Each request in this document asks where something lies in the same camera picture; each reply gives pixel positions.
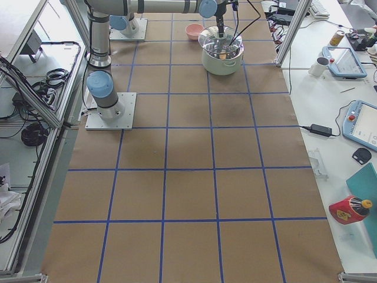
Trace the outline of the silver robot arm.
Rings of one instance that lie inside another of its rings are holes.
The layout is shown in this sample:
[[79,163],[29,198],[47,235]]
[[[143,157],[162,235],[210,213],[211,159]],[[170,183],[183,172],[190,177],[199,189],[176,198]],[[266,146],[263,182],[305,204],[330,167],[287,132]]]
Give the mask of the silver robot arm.
[[129,17],[145,41],[108,40],[115,89],[124,114],[104,121],[116,129],[206,129],[211,126],[208,72],[199,36],[189,39],[190,22],[175,15],[148,22]]

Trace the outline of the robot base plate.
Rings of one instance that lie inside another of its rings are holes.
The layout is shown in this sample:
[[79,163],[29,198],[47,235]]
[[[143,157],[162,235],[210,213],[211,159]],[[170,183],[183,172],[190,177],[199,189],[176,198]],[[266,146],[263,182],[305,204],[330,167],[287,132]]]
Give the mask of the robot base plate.
[[124,17],[118,17],[118,20],[110,20],[110,23],[116,24],[116,29],[110,26],[111,41],[144,41],[146,36],[148,20],[145,18],[133,18],[127,22]]

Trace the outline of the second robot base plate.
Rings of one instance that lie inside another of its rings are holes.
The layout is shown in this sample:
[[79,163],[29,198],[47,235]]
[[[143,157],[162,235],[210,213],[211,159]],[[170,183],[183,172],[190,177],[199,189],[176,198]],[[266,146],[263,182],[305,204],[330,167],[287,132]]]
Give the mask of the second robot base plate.
[[117,93],[118,102],[111,108],[101,108],[92,99],[90,111],[87,115],[86,130],[131,130],[137,93]]

